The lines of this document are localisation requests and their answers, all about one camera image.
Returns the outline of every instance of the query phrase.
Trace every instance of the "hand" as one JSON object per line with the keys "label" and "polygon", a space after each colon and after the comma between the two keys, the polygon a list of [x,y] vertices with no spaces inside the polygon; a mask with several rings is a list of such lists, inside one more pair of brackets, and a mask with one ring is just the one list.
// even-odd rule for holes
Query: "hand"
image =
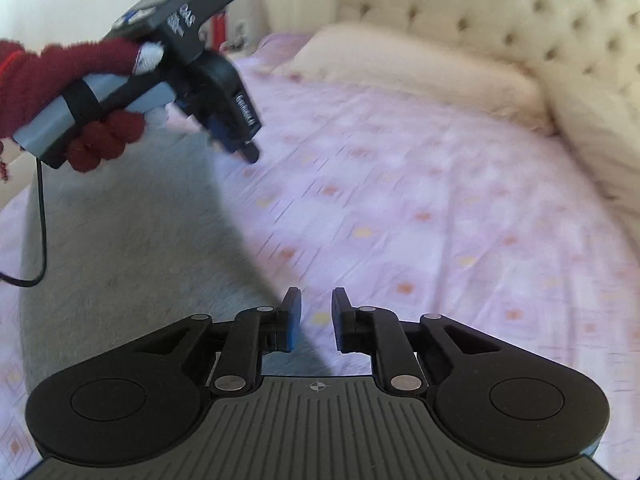
{"label": "hand", "polygon": [[[66,48],[51,45],[39,56],[19,43],[0,41],[0,139],[10,138],[33,120],[71,82],[91,73],[150,72],[162,54],[158,44],[140,46],[121,38]],[[141,114],[117,110],[107,120],[85,126],[66,157],[77,171],[94,170],[101,160],[120,156],[126,144],[142,136],[144,127]]]}

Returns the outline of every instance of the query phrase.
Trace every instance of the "cable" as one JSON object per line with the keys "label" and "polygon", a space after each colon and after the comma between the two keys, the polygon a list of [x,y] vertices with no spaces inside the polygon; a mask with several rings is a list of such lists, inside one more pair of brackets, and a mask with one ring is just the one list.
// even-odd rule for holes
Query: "cable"
{"label": "cable", "polygon": [[38,276],[33,280],[19,280],[12,278],[0,272],[0,282],[7,282],[9,285],[20,286],[21,288],[30,288],[36,286],[42,281],[47,272],[47,221],[44,216],[44,186],[42,185],[42,163],[36,159],[36,174],[38,181],[38,209],[40,211],[40,232],[42,233],[42,269]]}

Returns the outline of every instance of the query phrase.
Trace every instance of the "gray blanket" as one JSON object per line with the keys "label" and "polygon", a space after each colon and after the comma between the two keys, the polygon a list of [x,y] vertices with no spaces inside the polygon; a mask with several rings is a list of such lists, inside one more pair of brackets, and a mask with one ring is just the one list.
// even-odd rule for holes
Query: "gray blanket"
{"label": "gray blanket", "polygon": [[[223,211],[204,134],[148,131],[118,160],[77,174],[45,168],[49,270],[20,297],[28,389],[62,368],[198,312],[231,320],[275,304]],[[32,192],[23,275],[41,261]],[[329,374],[302,337],[264,372]]]}

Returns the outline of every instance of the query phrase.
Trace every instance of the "beige pillow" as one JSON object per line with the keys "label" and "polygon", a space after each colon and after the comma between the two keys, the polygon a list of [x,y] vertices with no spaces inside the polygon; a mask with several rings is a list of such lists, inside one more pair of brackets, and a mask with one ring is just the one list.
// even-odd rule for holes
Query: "beige pillow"
{"label": "beige pillow", "polygon": [[324,28],[274,72],[428,95],[554,133],[538,82],[518,67],[365,23]]}
{"label": "beige pillow", "polygon": [[614,86],[568,67],[533,70],[560,131],[640,250],[640,110]]}

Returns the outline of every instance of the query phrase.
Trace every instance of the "cream upholstered headboard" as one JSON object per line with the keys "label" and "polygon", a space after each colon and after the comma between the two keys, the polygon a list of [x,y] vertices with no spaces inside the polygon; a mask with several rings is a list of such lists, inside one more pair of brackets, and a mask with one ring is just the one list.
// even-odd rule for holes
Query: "cream upholstered headboard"
{"label": "cream upholstered headboard", "polygon": [[553,60],[640,106],[640,0],[266,0],[276,32],[363,20],[515,62]]}

